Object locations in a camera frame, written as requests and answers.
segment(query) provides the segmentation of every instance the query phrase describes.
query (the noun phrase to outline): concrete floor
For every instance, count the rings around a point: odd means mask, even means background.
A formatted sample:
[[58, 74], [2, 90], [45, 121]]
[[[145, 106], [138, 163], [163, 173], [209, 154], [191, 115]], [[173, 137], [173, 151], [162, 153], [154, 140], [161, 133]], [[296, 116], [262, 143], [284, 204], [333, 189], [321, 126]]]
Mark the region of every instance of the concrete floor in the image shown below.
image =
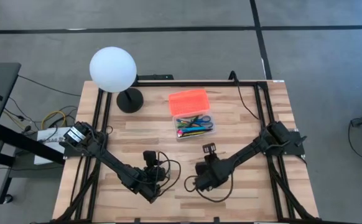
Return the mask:
[[[362, 1], [256, 0], [262, 26], [362, 25]], [[228, 0], [0, 0], [0, 29], [252, 26], [249, 1]], [[362, 30], [264, 31], [273, 79], [286, 81], [305, 142], [320, 216], [362, 223], [362, 158], [347, 141], [348, 122], [362, 116]], [[264, 79], [255, 31], [128, 34], [0, 35], [0, 62], [20, 62], [20, 74], [72, 93], [90, 79], [100, 48], [129, 51], [138, 73], [176, 79]], [[31, 118], [78, 98], [18, 80], [12, 97]], [[16, 111], [12, 102], [7, 108]], [[7, 118], [1, 123], [17, 129]], [[362, 128], [351, 132], [362, 153]], [[0, 184], [4, 178], [0, 170]], [[16, 179], [14, 203], [0, 205], [0, 223], [51, 218], [59, 179]]]

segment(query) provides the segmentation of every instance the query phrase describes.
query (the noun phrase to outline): white spherical lamp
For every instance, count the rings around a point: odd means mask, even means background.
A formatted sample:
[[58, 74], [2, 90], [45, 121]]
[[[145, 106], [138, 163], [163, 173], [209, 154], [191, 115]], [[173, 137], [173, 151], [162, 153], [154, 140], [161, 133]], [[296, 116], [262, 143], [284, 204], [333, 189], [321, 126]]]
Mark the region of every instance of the white spherical lamp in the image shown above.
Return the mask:
[[144, 104], [142, 93], [130, 86], [137, 77], [137, 66], [132, 56], [119, 47], [105, 47], [94, 54], [90, 75], [98, 87], [119, 95], [116, 102], [125, 113], [133, 113]]

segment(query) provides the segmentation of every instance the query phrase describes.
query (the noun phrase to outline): red lid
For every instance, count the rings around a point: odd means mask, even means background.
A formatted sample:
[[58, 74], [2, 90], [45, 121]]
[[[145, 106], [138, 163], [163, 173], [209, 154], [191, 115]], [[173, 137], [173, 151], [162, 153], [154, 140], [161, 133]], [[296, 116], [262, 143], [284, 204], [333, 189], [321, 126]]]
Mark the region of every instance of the red lid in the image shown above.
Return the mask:
[[169, 106], [173, 116], [210, 109], [206, 90], [188, 90], [170, 94]]

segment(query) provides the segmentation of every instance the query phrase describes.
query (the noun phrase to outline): wooden table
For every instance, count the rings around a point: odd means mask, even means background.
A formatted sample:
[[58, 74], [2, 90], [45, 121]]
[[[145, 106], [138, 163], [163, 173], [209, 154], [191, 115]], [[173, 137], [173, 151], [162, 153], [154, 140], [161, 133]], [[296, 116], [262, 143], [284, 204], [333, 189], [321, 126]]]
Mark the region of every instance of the wooden table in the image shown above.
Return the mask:
[[[268, 86], [275, 119], [282, 121], [288, 128], [295, 128], [285, 83], [268, 81]], [[199, 88], [139, 87], [144, 95], [144, 106], [133, 114], [121, 112], [116, 106], [117, 94], [113, 95], [108, 122], [113, 127], [113, 132], [109, 135], [108, 151], [125, 164], [140, 168], [145, 166], [143, 151], [162, 151], [170, 159], [181, 163], [182, 173], [174, 187], [150, 204], [141, 195], [134, 195], [127, 190], [121, 185], [117, 175], [102, 165], [93, 222], [133, 222], [135, 218], [141, 218], [142, 222], [212, 222], [213, 217], [219, 217], [222, 222], [277, 220], [267, 162], [262, 154], [254, 156], [235, 170], [233, 193], [224, 202], [209, 202], [196, 192], [188, 193], [184, 190], [183, 181], [186, 177], [195, 175], [195, 163], [203, 160], [202, 145], [214, 142], [218, 156], [226, 158], [248, 145], [260, 131], [259, 121], [243, 107], [235, 86], [203, 87], [208, 93], [217, 131], [213, 135], [177, 142], [168, 95]], [[246, 106], [254, 114], [258, 114], [253, 87], [241, 86], [241, 92]], [[85, 82], [76, 117], [78, 121], [92, 123], [97, 93], [98, 88], [93, 82]], [[263, 92], [261, 98], [268, 121]], [[100, 121], [103, 110], [104, 103], [101, 105]], [[291, 191], [306, 210], [317, 217], [305, 164], [295, 156], [284, 156], [284, 160]], [[78, 161], [79, 158], [66, 161], [53, 218], [60, 216], [69, 205]], [[176, 165], [171, 168], [170, 182], [179, 173]], [[229, 188], [230, 181], [227, 181], [218, 189], [205, 192], [205, 195], [223, 198]], [[287, 217], [284, 194], [281, 189], [279, 192], [283, 213]], [[86, 217], [89, 196], [88, 192], [82, 218]]]

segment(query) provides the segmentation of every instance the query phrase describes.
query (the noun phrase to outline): black lamp base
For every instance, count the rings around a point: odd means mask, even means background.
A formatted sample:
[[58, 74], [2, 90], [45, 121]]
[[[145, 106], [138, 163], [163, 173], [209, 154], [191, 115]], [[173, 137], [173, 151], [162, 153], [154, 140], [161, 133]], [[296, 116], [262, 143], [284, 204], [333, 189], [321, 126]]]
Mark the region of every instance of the black lamp base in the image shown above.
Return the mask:
[[134, 113], [143, 106], [144, 97], [139, 90], [128, 88], [119, 93], [116, 102], [121, 111], [125, 113]]

